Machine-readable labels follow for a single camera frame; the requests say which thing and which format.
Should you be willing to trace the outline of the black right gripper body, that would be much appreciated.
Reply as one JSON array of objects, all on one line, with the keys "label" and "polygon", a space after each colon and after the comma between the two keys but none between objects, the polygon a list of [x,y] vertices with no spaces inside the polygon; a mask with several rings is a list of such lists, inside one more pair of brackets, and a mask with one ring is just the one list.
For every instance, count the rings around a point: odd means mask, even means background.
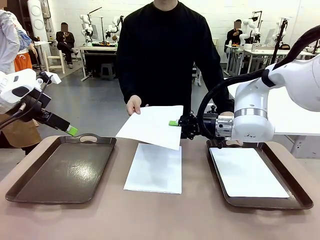
[{"label": "black right gripper body", "polygon": [[209,140],[216,137],[216,120],[218,118],[217,113],[204,113],[203,114],[203,124],[210,135],[205,133],[203,129],[200,128],[197,117],[191,111],[189,114],[182,115],[178,120],[178,126],[181,127],[181,139],[193,140],[195,136],[203,136]]}]

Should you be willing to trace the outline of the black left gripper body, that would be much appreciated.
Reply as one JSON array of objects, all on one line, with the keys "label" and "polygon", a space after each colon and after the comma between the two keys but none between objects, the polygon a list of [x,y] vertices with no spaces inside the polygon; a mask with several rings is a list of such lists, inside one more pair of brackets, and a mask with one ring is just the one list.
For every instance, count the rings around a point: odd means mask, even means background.
[{"label": "black left gripper body", "polygon": [[48,122],[52,113],[46,110],[47,105],[52,98],[45,93],[41,93],[38,89],[33,89],[21,102],[26,104],[26,107],[22,111],[20,120],[23,122],[29,122],[32,119],[40,122]]}]

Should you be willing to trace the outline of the person's right hand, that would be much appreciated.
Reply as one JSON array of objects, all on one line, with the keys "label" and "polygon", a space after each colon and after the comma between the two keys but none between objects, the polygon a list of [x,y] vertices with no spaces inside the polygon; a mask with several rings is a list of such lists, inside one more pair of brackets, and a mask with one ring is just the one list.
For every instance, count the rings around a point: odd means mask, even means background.
[{"label": "person's right hand", "polygon": [[129,116],[134,113],[141,114],[142,99],[137,95],[132,95],[126,104],[126,110]]}]

